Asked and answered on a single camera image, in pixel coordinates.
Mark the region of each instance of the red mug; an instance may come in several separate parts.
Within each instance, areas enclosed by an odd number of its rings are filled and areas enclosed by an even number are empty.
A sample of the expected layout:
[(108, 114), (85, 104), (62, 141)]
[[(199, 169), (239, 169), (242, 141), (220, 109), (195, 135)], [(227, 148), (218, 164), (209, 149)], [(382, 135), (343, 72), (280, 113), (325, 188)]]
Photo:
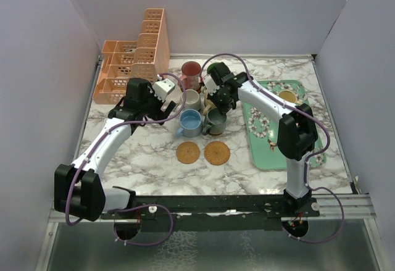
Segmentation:
[(185, 62), (181, 68), (183, 75), (181, 81), (186, 89), (200, 91), (200, 77), (199, 73), (202, 70), (200, 64), (195, 61)]

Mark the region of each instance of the stacked baskets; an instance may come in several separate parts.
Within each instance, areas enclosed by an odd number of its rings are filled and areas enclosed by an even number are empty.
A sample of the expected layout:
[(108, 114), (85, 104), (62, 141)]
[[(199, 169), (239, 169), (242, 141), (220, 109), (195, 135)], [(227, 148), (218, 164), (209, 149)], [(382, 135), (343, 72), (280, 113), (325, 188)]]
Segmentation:
[(125, 95), (129, 78), (154, 83), (168, 71), (170, 50), (164, 9), (146, 9), (137, 41), (105, 41), (104, 62), (93, 93), (97, 104), (116, 104)]

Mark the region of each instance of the blue mug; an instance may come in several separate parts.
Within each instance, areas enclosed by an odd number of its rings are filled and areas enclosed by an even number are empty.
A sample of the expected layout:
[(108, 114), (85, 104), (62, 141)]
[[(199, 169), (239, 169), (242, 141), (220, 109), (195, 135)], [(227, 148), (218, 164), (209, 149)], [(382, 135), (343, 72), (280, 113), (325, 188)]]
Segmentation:
[(194, 109), (184, 110), (180, 115), (181, 128), (177, 129), (175, 136), (195, 137), (198, 136), (203, 129), (202, 115)]

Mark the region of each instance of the white mug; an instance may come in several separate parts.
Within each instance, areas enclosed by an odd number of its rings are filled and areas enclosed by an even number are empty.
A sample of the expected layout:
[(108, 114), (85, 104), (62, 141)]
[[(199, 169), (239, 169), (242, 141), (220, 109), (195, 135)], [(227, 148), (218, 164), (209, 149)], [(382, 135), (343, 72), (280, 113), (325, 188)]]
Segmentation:
[[(200, 94), (192, 89), (188, 89), (185, 91), (186, 93), (186, 101), (184, 109), (194, 109), (199, 111), (202, 106), (202, 101), (200, 99)], [(184, 93), (180, 96), (180, 105), (184, 101)]]

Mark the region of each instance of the mug handle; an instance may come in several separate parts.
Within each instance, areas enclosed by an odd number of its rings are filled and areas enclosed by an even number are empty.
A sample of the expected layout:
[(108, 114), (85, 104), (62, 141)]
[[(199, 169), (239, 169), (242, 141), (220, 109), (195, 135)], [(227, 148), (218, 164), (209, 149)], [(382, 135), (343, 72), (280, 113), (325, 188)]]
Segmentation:
[(211, 106), (206, 106), (203, 110), (203, 115), (206, 116), (209, 110), (211, 110)]
[(207, 135), (210, 133), (212, 125), (208, 123), (206, 126), (203, 127), (202, 134)]
[(183, 84), (185, 85), (185, 80), (186, 80), (187, 76), (186, 75), (182, 75), (180, 80), (183, 82)]
[(181, 135), (183, 134), (184, 129), (179, 128), (177, 129), (177, 131), (175, 132), (175, 137), (181, 137)]

